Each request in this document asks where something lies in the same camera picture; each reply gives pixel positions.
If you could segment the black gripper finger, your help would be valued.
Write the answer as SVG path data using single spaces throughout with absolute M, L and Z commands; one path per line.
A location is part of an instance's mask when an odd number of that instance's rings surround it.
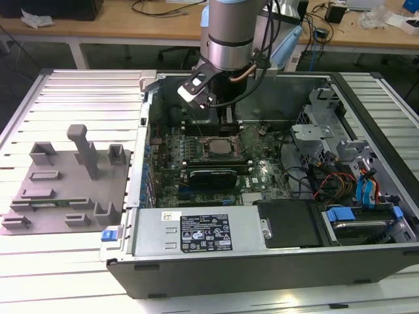
M 218 107 L 216 108 L 216 110 L 217 110 L 217 117 L 218 117 L 218 123 L 219 123 L 219 135 L 224 135 L 225 134 L 224 121 L 226 117 L 226 109 L 225 107 Z
M 236 135 L 240 131 L 240 124 L 236 119 L 232 105 L 226 109 L 227 131 L 229 135 Z

